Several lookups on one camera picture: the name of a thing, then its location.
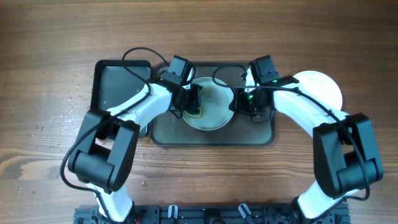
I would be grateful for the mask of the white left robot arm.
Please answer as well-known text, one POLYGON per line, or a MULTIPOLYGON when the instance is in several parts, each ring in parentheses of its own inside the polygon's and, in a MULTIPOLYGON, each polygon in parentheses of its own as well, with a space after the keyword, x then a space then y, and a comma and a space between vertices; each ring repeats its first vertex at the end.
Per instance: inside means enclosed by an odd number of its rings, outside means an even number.
POLYGON ((139 133, 158 115, 197 108, 199 87, 190 84, 194 64, 174 56, 161 76, 144 80, 144 87, 125 102, 106 110, 92 109, 84 117, 75 143, 60 168, 74 173, 99 204, 99 219, 106 223, 136 223, 135 205, 125 182, 131 171, 139 133))

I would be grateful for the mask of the white plate bottom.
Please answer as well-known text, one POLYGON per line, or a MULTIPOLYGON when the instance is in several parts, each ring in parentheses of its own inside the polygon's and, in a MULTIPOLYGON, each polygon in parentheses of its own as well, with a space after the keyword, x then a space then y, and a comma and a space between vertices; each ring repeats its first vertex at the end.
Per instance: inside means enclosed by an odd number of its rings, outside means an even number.
POLYGON ((234 98, 232 89, 217 85, 211 77, 195 79, 192 84, 203 88, 200 90, 200 106, 203 107, 203 116, 198 119, 188 118, 183 114, 184 120, 192 127, 202 131, 212 131, 226 125, 234 115, 229 105, 234 98))

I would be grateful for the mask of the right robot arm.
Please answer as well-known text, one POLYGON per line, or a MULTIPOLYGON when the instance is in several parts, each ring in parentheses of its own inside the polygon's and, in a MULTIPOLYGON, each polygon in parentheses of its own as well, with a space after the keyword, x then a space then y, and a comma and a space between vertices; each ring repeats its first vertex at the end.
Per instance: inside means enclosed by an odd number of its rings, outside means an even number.
POLYGON ((270 56, 252 60, 230 109, 250 117, 265 108, 295 121, 313 141, 315 181, 294 198, 288 219, 314 223, 347 200, 365 201, 383 168, 371 120, 342 110, 343 94, 328 75, 307 70, 281 77, 270 56))

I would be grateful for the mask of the white plate top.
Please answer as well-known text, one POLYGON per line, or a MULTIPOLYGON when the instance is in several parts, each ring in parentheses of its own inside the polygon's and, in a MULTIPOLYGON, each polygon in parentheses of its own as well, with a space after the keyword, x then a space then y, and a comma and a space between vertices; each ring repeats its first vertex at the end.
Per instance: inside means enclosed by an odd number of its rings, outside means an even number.
POLYGON ((328 75, 307 70, 293 76, 301 84, 301 89, 313 98, 320 100, 329 108, 341 110, 343 106, 343 95, 336 82, 328 75))

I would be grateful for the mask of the white plate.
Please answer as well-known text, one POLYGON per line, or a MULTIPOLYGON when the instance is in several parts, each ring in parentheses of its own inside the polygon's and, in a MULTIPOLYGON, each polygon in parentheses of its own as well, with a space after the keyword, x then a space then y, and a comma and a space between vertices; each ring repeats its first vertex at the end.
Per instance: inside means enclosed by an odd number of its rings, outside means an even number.
POLYGON ((198 119, 188 118, 183 114, 184 120, 192 127, 202 131, 212 131, 226 125, 234 115, 229 105, 234 98, 232 89, 217 85, 211 77, 195 79, 192 84, 203 88, 200 90, 200 106, 203 107, 203 116, 198 119))
POLYGON ((313 98, 320 100, 329 108, 341 110, 343 106, 343 95, 336 82, 328 75, 307 70, 293 76, 301 84, 301 89, 313 98))

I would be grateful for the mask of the green yellow sponge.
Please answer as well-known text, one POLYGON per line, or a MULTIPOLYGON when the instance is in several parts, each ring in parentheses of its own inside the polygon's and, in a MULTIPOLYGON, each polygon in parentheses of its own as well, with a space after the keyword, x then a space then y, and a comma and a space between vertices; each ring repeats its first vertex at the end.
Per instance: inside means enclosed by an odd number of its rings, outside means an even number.
POLYGON ((194 107, 194 108, 189 108, 188 110, 184 110, 183 114, 188 117, 188 118, 193 118, 193 119, 198 119, 203 116, 203 107, 194 107))

